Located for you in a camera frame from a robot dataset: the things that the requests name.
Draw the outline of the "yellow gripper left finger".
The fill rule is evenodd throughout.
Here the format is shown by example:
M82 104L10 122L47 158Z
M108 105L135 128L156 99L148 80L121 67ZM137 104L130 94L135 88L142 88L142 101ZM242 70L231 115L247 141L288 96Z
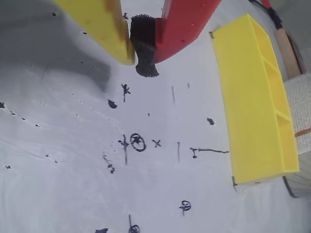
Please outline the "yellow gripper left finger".
M55 3L116 61L135 63L135 51L119 0L56 0Z

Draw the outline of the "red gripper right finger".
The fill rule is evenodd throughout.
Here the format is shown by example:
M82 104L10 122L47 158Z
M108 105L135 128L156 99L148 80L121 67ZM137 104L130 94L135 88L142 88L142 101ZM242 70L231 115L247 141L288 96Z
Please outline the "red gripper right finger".
M158 76L156 64L196 40L219 4L218 0L166 0L161 17L132 17L130 40L138 56L137 73Z

